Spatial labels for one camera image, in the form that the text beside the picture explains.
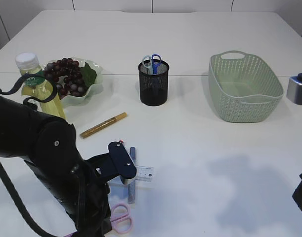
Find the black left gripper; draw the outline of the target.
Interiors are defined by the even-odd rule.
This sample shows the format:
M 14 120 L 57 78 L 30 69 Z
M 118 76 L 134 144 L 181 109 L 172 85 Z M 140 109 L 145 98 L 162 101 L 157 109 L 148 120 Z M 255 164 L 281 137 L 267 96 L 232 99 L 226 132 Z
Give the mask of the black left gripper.
M 110 188 L 103 173 L 109 158 L 35 158 L 24 162 L 64 207 L 77 232 L 110 232 Z

